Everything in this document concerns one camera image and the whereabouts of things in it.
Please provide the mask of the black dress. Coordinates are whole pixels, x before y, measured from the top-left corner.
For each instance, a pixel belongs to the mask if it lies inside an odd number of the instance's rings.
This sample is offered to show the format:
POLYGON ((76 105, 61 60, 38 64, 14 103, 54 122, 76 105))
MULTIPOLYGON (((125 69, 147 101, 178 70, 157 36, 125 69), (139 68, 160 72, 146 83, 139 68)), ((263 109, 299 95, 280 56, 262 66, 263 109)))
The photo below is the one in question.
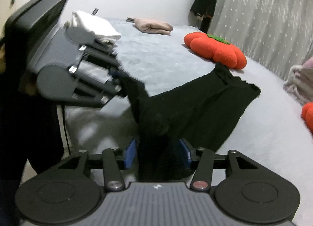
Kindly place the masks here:
POLYGON ((112 73, 127 95, 138 126, 140 181, 188 177, 180 156, 180 139, 194 148, 218 151, 261 90, 233 76, 222 64, 170 91, 149 96, 143 84, 121 71, 112 73))

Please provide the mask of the stack of white folded clothes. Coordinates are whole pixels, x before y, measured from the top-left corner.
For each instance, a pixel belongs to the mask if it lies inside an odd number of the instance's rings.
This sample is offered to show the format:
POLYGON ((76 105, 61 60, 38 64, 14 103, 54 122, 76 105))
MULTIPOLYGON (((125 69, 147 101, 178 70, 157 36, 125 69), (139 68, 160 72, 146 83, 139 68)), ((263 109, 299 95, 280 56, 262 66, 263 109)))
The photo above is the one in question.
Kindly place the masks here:
POLYGON ((102 43, 114 45, 121 34, 104 18, 89 14, 84 11, 72 12, 72 18, 64 23, 65 28, 78 27, 91 32, 102 43))

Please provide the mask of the folded beige pink garment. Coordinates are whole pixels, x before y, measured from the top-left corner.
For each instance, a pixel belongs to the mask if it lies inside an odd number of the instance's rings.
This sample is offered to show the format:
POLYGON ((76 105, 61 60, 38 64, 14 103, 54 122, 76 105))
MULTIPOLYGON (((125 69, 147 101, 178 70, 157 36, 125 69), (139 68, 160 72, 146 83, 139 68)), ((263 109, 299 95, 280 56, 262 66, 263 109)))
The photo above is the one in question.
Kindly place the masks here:
POLYGON ((143 33, 169 36, 173 31, 172 25, 156 19, 127 18, 126 21, 143 33))

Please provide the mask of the large orange pumpkin pillow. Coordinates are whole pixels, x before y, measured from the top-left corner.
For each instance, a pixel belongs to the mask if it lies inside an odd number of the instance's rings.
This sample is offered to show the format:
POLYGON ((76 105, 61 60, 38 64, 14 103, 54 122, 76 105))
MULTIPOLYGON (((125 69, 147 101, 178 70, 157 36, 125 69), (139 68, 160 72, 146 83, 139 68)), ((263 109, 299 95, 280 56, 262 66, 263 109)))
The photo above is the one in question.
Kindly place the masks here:
POLYGON ((185 45, 195 54, 215 63, 221 63, 231 69, 244 69, 247 59, 244 53, 228 41, 203 32, 185 35, 185 45))

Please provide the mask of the pile of folded blankets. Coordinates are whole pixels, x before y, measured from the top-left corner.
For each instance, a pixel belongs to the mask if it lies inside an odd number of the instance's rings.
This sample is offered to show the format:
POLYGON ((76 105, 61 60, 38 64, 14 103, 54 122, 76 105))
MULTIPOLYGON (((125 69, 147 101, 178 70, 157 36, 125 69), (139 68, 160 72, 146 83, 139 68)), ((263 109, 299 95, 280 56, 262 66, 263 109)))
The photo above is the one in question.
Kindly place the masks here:
POLYGON ((312 67, 292 66, 283 88, 301 105, 312 102, 312 67))

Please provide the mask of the purple pillow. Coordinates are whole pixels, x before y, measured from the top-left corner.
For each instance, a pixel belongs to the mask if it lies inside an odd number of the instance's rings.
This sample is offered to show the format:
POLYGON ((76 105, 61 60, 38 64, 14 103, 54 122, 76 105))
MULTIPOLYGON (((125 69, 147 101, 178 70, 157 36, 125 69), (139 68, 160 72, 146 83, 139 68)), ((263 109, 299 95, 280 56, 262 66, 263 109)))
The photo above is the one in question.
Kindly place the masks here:
POLYGON ((302 64, 301 74, 306 76, 313 75, 313 57, 309 58, 304 64, 302 64))

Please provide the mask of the black hanging garment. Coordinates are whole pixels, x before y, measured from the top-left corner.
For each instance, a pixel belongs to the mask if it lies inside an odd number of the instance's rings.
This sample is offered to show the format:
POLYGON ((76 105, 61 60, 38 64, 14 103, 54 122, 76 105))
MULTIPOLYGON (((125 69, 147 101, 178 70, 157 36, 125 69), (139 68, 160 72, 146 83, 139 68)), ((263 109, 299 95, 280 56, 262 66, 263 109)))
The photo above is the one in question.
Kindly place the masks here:
POLYGON ((215 13, 216 1, 217 0, 195 0, 190 9, 194 16, 202 18, 200 31, 204 33, 208 32, 215 13))

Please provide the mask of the grey dotted curtain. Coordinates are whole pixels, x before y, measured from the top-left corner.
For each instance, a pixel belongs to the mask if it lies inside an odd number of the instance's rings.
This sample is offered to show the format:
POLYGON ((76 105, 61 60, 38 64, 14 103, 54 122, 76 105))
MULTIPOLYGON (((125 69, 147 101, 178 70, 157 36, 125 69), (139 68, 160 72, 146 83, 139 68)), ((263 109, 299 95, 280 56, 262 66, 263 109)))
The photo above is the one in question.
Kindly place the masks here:
POLYGON ((217 0, 209 33, 286 80, 312 56, 312 0, 217 0))

